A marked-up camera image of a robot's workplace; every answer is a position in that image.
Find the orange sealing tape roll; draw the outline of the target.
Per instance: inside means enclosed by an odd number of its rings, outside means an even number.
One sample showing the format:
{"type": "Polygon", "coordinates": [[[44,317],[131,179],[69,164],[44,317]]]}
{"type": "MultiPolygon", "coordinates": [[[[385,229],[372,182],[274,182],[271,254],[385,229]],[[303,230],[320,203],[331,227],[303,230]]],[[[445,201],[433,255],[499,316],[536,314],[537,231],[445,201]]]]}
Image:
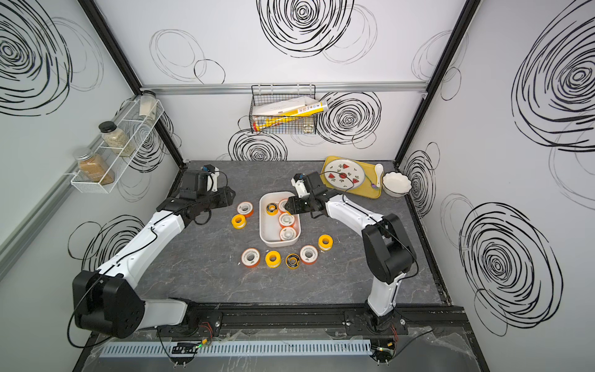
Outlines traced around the orange sealing tape roll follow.
{"type": "Polygon", "coordinates": [[[300,260],[303,264],[312,265],[319,258],[319,251],[315,246],[306,245],[300,249],[300,260]]]}
{"type": "Polygon", "coordinates": [[[287,208],[286,208],[287,203],[288,203],[288,199],[287,198],[284,198],[284,199],[282,199],[282,200],[279,201],[278,208],[279,208],[279,211],[280,212],[282,212],[282,213],[287,212],[287,208]]]}
{"type": "Polygon", "coordinates": [[[280,240],[281,241],[294,240],[297,238],[297,236],[298,236],[297,231],[291,226],[283,227],[280,231],[280,240]]]}
{"type": "Polygon", "coordinates": [[[240,204],[238,204],[236,210],[238,214],[243,215],[246,218],[251,217],[251,215],[254,213],[254,207],[250,201],[242,201],[240,204]]]}
{"type": "Polygon", "coordinates": [[[286,226],[293,227],[295,224],[295,216],[291,215],[289,212],[282,213],[279,215],[278,222],[282,228],[286,226]]]}
{"type": "Polygon", "coordinates": [[[241,256],[241,262],[247,268],[255,268],[260,263],[260,252],[256,248],[246,249],[241,256]]]}

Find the yellow black tape roll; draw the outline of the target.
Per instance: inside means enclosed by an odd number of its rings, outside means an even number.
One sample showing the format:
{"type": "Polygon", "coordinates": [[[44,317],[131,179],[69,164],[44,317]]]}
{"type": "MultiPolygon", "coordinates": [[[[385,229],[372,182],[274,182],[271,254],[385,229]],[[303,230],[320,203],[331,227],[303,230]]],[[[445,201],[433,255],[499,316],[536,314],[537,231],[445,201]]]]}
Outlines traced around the yellow black tape roll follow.
{"type": "Polygon", "coordinates": [[[278,204],[277,203],[271,202],[271,203],[268,203],[266,205],[266,213],[268,215],[271,215],[271,216],[277,215],[278,212],[279,212],[279,208],[278,208],[278,204]]]}
{"type": "Polygon", "coordinates": [[[301,265],[301,258],[298,254],[288,254],[285,263],[288,268],[295,270],[301,265]]]}

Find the white plastic storage box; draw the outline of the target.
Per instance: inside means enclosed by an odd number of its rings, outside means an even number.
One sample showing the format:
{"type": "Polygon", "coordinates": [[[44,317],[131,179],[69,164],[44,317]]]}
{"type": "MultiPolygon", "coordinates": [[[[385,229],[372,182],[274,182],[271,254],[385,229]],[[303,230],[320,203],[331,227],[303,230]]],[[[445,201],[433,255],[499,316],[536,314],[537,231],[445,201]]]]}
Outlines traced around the white plastic storage box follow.
{"type": "Polygon", "coordinates": [[[297,215],[288,213],[285,203],[291,192],[271,192],[259,201],[260,238],[269,248],[282,248],[297,243],[302,227],[297,215]]]}

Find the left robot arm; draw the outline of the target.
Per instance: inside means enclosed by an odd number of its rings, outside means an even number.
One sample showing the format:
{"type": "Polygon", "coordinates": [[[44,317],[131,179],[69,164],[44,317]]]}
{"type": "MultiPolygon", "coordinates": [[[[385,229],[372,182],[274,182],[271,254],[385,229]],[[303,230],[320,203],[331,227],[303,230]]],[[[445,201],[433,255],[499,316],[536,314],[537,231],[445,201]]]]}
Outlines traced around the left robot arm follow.
{"type": "Polygon", "coordinates": [[[181,325],[187,301],[144,300],[136,293],[136,286],[176,235],[201,213],[231,206],[235,196],[231,187],[224,186],[195,199],[165,199],[121,251],[95,271],[81,271],[75,277],[71,322],[79,329],[119,339],[137,330],[181,325]]]}

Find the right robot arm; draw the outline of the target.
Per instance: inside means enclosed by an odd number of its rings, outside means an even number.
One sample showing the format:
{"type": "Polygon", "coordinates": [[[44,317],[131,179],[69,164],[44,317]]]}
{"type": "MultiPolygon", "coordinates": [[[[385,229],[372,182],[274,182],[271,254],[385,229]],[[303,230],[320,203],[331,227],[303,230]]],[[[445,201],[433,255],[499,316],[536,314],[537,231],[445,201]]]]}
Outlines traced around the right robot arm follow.
{"type": "Polygon", "coordinates": [[[389,315],[395,308],[401,282],[418,266],[417,255],[400,218],[358,206],[343,193],[327,188],[316,172],[296,174],[291,184],[296,194],[285,204],[288,212],[308,213],[313,219],[327,216],[362,238],[367,266],[373,275],[367,305],[377,317],[389,315]]]}

